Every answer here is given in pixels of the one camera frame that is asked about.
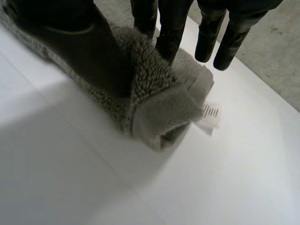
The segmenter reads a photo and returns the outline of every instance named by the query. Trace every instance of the printed barcode label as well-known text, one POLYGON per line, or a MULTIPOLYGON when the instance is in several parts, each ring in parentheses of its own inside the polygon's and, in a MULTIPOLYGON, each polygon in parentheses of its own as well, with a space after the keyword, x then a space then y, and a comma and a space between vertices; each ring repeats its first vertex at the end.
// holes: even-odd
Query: printed barcode label
POLYGON ((219 128, 221 121, 221 106, 218 103, 205 102, 202 106, 203 117, 196 122, 199 126, 219 128))

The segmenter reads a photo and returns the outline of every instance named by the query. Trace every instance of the gray towel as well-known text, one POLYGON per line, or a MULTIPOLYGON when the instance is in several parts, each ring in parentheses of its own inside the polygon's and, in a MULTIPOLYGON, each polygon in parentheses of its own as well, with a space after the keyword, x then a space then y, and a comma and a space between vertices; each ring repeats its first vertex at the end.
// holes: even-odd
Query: gray towel
POLYGON ((122 51, 135 65, 129 98, 115 98, 92 88, 50 49, 19 30, 3 12, 0 21, 43 58, 53 60, 66 71, 97 104, 101 105, 127 135, 141 139, 154 150, 174 145, 190 123, 202 117, 202 104, 213 85, 212 73, 179 49, 171 67, 153 44, 132 29, 130 0, 96 0, 107 18, 122 51))

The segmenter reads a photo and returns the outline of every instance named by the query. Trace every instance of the barcode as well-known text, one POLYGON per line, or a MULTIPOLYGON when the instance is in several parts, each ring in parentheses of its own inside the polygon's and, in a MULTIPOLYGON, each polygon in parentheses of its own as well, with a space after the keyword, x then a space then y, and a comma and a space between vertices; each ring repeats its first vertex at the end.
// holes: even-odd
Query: barcode
POLYGON ((211 107, 209 104, 203 104, 202 106, 203 118, 208 116, 217 117, 219 113, 219 109, 215 109, 211 107))

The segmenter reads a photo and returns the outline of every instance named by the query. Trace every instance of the concrete floor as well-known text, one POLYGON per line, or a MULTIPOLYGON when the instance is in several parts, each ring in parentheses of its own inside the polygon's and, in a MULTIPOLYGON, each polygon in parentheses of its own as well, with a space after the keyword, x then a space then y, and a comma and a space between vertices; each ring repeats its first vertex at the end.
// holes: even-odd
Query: concrete floor
MULTIPOLYGON (((236 56, 300 112, 299 12, 300 0, 284 0, 251 28, 236 56)), ((201 13, 196 1, 188 15, 200 24, 201 13)), ((228 20, 226 15, 217 39, 219 42, 228 20)))

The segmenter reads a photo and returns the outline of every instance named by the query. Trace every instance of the terry cloth towel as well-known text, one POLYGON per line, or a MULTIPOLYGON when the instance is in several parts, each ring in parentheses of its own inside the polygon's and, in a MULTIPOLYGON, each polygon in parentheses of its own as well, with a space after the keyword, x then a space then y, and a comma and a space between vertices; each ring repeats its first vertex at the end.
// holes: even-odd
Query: terry cloth towel
POLYGON ((213 85, 212 73, 182 49, 171 68, 153 44, 132 29, 130 0, 95 1, 135 67, 131 95, 126 99, 94 89, 51 49, 19 30, 3 11, 5 1, 0 0, 1 23, 40 56, 58 64, 120 123, 125 134, 141 139, 154 150, 164 150, 181 140, 190 123, 202 117, 203 102, 213 85))

